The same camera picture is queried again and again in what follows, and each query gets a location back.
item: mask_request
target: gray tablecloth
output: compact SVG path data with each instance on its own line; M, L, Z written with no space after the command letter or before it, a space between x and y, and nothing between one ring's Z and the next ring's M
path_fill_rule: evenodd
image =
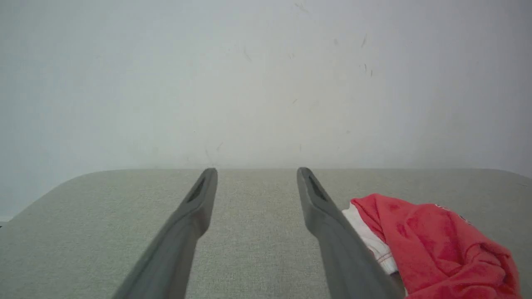
M120 170L56 187L0 228L0 298L109 298L200 170ZM438 203L508 247L529 281L532 180L497 170L315 170L339 208L382 193ZM328 298L296 170L221 170L188 298Z

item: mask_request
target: wall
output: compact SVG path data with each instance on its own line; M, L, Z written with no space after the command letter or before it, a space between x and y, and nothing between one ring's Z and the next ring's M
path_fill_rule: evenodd
M527 0L0 3L0 217L124 168L532 176Z

